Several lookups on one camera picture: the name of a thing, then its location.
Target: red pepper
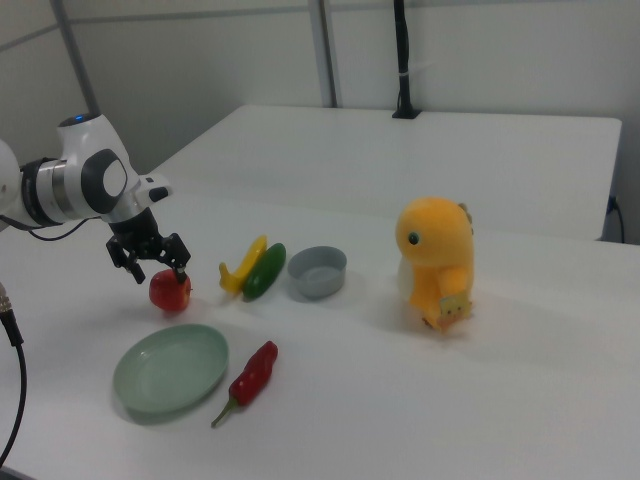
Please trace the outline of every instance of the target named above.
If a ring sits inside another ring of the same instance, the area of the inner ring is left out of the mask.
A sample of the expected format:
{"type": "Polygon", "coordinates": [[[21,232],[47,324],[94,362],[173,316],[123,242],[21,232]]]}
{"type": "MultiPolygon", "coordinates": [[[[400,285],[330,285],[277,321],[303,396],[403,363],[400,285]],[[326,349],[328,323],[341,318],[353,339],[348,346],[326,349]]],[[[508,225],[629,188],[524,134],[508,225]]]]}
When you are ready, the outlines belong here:
{"type": "Polygon", "coordinates": [[[278,358],[278,347],[269,340],[249,359],[244,371],[229,387],[229,401],[211,422],[214,428],[222,418],[237,407],[249,405],[271,378],[271,369],[278,358]]]}

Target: small bowl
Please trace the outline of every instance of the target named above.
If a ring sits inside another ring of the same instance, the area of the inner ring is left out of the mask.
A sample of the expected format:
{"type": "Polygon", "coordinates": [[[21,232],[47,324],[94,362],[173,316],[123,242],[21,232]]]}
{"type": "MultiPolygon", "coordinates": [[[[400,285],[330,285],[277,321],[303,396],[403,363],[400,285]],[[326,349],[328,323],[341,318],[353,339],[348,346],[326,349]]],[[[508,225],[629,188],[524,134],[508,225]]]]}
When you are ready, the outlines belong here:
{"type": "Polygon", "coordinates": [[[312,247],[296,254],[287,267],[293,284],[307,298],[333,295],[344,285],[347,256],[334,247],[312,247]]]}

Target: toy cucumber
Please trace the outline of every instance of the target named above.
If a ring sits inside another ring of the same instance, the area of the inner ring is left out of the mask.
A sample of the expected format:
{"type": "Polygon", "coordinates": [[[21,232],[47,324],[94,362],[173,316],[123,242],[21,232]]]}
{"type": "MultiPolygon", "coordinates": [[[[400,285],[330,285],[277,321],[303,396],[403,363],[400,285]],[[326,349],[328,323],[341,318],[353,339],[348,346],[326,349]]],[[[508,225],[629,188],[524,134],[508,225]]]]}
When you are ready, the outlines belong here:
{"type": "Polygon", "coordinates": [[[272,245],[264,252],[244,283],[242,293],[247,300],[262,296],[273,285],[284,267],[286,257],[287,250],[281,243],[272,245]]]}

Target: green plate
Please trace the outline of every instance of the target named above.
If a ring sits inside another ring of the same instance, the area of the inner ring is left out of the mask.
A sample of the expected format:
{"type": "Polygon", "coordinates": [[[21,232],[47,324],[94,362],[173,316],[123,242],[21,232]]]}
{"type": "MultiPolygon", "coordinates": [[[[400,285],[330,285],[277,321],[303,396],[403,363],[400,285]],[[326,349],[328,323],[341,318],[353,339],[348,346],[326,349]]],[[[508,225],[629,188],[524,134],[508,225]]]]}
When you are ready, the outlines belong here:
{"type": "Polygon", "coordinates": [[[130,410],[173,412],[207,395],[228,361],[229,347],[220,332],[205,325],[178,325],[131,347],[116,367],[113,386],[130,410]]]}

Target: stuffed animal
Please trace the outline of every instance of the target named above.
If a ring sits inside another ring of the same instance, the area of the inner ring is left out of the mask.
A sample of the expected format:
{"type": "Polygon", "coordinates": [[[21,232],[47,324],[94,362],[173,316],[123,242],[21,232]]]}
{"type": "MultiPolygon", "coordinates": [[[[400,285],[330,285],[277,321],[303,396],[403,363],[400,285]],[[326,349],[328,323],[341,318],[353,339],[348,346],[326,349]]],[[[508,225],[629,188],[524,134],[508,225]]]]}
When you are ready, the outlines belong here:
{"type": "Polygon", "coordinates": [[[402,260],[398,286],[426,324],[445,333],[471,313],[473,229],[464,204],[418,198],[396,225],[402,260]]]}

